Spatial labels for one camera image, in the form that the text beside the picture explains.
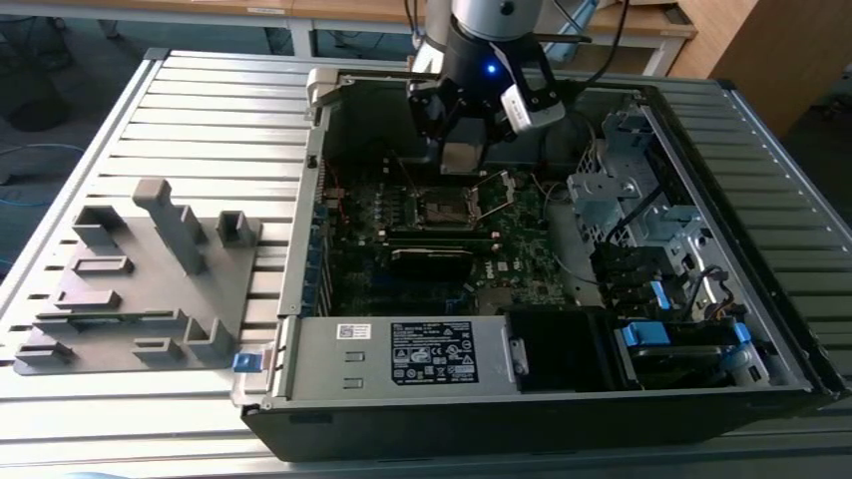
metal panel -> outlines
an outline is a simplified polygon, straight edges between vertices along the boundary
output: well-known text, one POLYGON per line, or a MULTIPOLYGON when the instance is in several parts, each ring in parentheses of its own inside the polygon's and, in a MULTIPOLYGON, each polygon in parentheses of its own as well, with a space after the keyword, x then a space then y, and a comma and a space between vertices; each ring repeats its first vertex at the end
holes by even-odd
POLYGON ((852 293, 852 272, 780 272, 778 278, 784 288, 799 293, 852 293))
POLYGON ((268 60, 231 60, 227 58, 170 57, 163 68, 186 68, 192 70, 227 70, 240 72, 310 73, 312 64, 275 62, 268 60))
POLYGON ((751 210, 810 210, 811 204, 799 193, 728 193, 738 208, 751 210))
MULTIPOLYGON (((103 177, 92 183, 91 198, 128 198, 139 184, 139 177, 103 177)), ((298 182, 260 182, 255 180, 172 179, 172 198, 211 198, 220 200, 296 200, 298 182)))
POLYGON ((204 127, 195 125, 150 125, 134 123, 122 138, 130 140, 175 140, 195 142, 274 143, 304 145, 308 130, 282 128, 204 127))
POLYGON ((826 231, 752 230, 751 237, 763 250, 840 249, 838 236, 826 231))
POLYGON ((175 108, 187 110, 228 110, 235 112, 304 113, 308 102, 271 98, 222 97, 216 103, 202 95, 146 95, 143 108, 175 108))
POLYGON ((156 80, 148 93, 166 95, 203 95, 210 97, 306 99, 306 89, 272 85, 232 85, 228 83, 170 82, 156 80))
POLYGON ((783 176, 778 165, 768 162, 740 162, 738 160, 704 159, 707 166, 716 175, 743 176, 783 176))
POLYGON ((116 158, 100 169, 102 175, 167 178, 222 178, 292 181, 302 177, 298 163, 187 160, 183 158, 116 158))
POLYGON ((750 230, 763 227, 788 228, 791 230, 826 229, 820 217, 810 210, 791 212, 752 211, 743 208, 739 211, 740 219, 750 230))
POLYGON ((766 153, 759 148, 732 145, 696 145, 698 151, 706 158, 719 160, 766 160, 766 153))
MULTIPOLYGON (((146 216, 146 211, 139 208, 130 198, 90 198, 86 202, 90 206, 112 206, 123 217, 138 218, 146 216)), ((182 199, 180 205, 192 207, 199 218, 216 218, 223 210, 238 210, 246 213, 250 218, 268 221, 283 221, 294 218, 296 210, 295 203, 287 201, 271 202, 246 200, 210 200, 210 199, 182 199)))
POLYGON ((122 140, 112 149, 116 157, 210 158, 211 160, 270 160, 302 162, 306 147, 239 143, 158 142, 122 140))
POLYGON ((160 71, 158 80, 179 80, 183 82, 246 83, 250 85, 306 86, 308 75, 288 73, 219 72, 180 70, 167 68, 160 71))
POLYGON ((718 175, 716 180, 726 192, 796 192, 796 185, 784 177, 718 175))
POLYGON ((310 128, 304 115, 284 113, 200 112, 143 108, 134 114, 134 123, 167 125, 222 125, 234 127, 310 128))

gray plastic base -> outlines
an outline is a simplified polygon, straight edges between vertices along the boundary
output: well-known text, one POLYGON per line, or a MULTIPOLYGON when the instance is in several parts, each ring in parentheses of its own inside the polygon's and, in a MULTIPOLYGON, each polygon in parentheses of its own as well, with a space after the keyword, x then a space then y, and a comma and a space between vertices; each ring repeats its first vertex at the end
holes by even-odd
MULTIPOLYGON (((199 220, 204 238, 198 246, 206 269, 187 275, 160 240, 154 222, 124 222, 126 227, 110 231, 116 247, 112 251, 100 250, 99 257, 126 255, 132 268, 80 275, 74 270, 80 259, 96 256, 80 242, 54 297, 56 301, 62 296, 66 306, 38 316, 30 341, 15 361, 19 374, 231 366, 256 248, 223 247, 218 219, 199 220), (115 291, 119 300, 94 308, 88 303, 98 296, 94 291, 115 291), (68 306, 75 297, 84 298, 86 305, 68 306)), ((258 238, 262 222, 248 220, 248 224, 258 238)))

desk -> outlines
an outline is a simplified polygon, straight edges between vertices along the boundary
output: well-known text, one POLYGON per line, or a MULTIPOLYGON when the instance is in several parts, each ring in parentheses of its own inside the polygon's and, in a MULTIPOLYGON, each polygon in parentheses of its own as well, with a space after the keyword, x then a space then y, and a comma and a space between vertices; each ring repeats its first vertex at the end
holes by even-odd
MULTIPOLYGON (((423 22, 426 0, 419 1, 423 22)), ((619 9, 614 5, 592 17, 588 33, 594 43, 612 43, 619 9)), ((0 13, 287 28, 294 33, 296 56, 303 58, 315 56, 318 30, 411 32, 402 0, 12 0, 0 2, 0 13)), ((666 75, 686 39, 695 32, 691 25, 672 24, 659 7, 631 8, 622 45, 655 50, 646 75, 666 75)))
MULTIPOLYGON (((594 45, 606 45, 607 47, 612 45, 620 13, 620 4, 611 5, 595 12, 584 32, 591 37, 594 45)), ((556 24, 560 23, 563 22, 559 12, 552 8, 550 2, 546 2, 538 25, 540 28, 536 28, 536 31, 554 33, 558 29, 556 24)), ((644 67, 642 70, 631 71, 630 73, 664 77, 675 63, 680 49, 687 40, 695 37, 696 33, 698 30, 694 25, 682 25, 671 22, 662 6, 631 7, 619 45, 628 48, 652 49, 654 53, 647 61, 643 60, 644 67)), ((591 62, 591 65, 594 65, 592 70, 596 70, 603 64, 606 53, 602 55, 603 58, 591 62)), ((568 63, 566 68, 571 70, 584 69, 582 66, 584 63, 587 62, 568 63)))

blue tab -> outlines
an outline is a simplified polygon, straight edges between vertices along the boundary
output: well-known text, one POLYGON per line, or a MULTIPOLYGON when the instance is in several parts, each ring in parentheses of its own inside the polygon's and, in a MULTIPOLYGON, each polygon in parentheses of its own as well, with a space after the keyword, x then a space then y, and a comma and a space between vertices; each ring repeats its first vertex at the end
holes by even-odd
POLYGON ((744 342, 751 342, 751 332, 748 332, 748 327, 742 322, 734 324, 734 332, 736 332, 736 338, 740 340, 740 344, 744 342))
POLYGON ((264 371, 264 355, 251 352, 239 352, 235 354, 234 363, 235 372, 263 372, 264 371))
POLYGON ((667 346, 671 344, 666 326, 660 321, 636 321, 622 328, 628 346, 667 346))
POLYGON ((666 295, 663 283, 660 281, 652 281, 651 289, 654 289, 654 294, 656 294, 656 302, 659 302, 660 307, 663 309, 671 309, 671 301, 668 300, 668 296, 666 295))
POLYGON ((622 328, 622 334, 624 336, 624 343, 627 344, 627 346, 635 346, 636 344, 639 344, 639 338, 636 337, 634 328, 631 326, 632 324, 622 328))

warning label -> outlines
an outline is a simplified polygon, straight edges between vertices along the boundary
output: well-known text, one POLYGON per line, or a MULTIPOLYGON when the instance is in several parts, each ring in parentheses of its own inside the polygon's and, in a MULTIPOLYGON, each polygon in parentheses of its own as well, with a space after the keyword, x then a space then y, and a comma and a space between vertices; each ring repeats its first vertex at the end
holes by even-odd
POLYGON ((398 385, 479 382, 468 321, 394 322, 391 338, 398 385))

